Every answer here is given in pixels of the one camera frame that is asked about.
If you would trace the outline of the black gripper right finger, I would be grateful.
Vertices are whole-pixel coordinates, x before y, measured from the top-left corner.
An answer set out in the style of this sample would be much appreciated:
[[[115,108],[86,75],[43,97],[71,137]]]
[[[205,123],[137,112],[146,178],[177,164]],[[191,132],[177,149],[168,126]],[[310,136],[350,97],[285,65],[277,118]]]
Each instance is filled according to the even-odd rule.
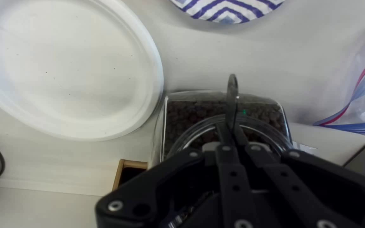
[[[365,228],[365,177],[280,142],[267,153],[232,134],[232,191],[255,228]]]

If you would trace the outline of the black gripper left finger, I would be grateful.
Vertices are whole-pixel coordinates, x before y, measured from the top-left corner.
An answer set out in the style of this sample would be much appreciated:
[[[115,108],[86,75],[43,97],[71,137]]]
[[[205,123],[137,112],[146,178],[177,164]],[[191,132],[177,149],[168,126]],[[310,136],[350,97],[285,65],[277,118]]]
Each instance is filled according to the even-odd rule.
[[[242,166],[233,131],[217,127],[210,153],[186,149],[102,197],[97,228],[236,228],[242,221]]]

